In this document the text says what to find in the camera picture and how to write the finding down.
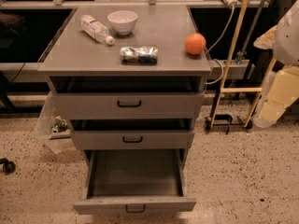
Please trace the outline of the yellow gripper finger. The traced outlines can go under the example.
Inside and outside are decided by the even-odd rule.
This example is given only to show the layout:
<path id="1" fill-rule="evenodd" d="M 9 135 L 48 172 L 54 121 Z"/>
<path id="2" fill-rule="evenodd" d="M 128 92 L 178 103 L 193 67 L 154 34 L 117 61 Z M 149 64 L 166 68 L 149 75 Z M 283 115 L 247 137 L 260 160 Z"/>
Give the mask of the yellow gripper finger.
<path id="1" fill-rule="evenodd" d="M 299 99 L 299 67 L 287 66 L 277 73 L 271 72 L 263 87 L 253 124 L 268 128 L 276 124 L 287 108 Z"/>

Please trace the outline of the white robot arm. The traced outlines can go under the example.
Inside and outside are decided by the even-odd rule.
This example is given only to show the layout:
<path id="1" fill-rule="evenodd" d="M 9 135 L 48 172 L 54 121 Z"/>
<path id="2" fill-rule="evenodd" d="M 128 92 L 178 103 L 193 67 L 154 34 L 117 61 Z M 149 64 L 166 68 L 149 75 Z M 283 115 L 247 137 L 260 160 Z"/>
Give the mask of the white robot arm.
<path id="1" fill-rule="evenodd" d="M 270 70 L 265 76 L 253 116 L 255 126 L 268 128 L 299 99 L 299 0 L 253 45 L 273 50 L 274 61 L 283 64 L 281 70 L 276 73 Z"/>

